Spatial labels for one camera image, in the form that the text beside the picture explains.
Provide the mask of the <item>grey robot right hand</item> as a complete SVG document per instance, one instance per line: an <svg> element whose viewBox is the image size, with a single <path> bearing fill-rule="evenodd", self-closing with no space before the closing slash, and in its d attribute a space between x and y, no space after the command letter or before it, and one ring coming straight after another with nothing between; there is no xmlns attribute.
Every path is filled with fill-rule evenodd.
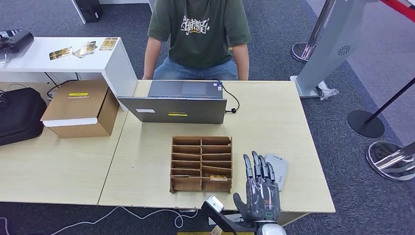
<svg viewBox="0 0 415 235"><path fill-rule="evenodd" d="M233 201L247 223L272 222L280 214L279 187L273 166L262 155L252 151L254 164L247 154L243 155L246 167L246 202L239 193L233 194Z"/></svg>

